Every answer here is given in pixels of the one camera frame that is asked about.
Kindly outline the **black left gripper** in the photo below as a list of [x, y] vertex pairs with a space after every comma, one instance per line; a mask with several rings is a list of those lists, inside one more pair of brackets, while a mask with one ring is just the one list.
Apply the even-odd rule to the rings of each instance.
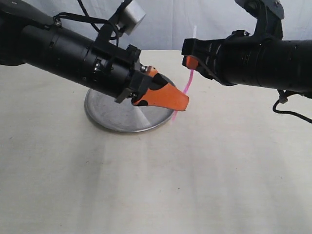
[[143, 97], [152, 84], [148, 67], [140, 63], [141, 50], [113, 46], [96, 53], [86, 86], [115, 99], [116, 103]]

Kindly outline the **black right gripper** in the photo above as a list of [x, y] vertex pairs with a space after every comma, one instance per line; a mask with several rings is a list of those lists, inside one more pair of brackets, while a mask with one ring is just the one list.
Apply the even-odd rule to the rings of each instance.
[[[218, 54], [224, 39], [200, 40], [185, 39], [181, 54], [182, 65], [195, 70], [203, 77], [224, 83], [225, 79], [218, 74]], [[156, 68], [148, 68], [144, 75], [149, 79], [148, 88], [132, 98], [134, 106], [153, 106], [183, 112], [189, 104], [189, 97], [180, 91], [170, 79]]]

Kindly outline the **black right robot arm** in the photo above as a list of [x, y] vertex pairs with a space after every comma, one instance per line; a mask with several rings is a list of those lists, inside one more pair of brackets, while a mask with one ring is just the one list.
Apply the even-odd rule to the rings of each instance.
[[225, 86], [248, 85], [312, 96], [312, 42], [283, 40], [284, 9], [277, 0], [239, 0], [257, 23], [253, 34], [185, 39], [183, 66]]

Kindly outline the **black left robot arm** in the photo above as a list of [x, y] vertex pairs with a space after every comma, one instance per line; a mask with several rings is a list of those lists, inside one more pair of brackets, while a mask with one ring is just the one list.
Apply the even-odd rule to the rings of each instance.
[[123, 1], [109, 19], [61, 12], [49, 16], [22, 0], [0, 3], [0, 63], [30, 64], [107, 96], [117, 103], [185, 111], [189, 97], [153, 66], [140, 49], [120, 48], [145, 17], [134, 0]]

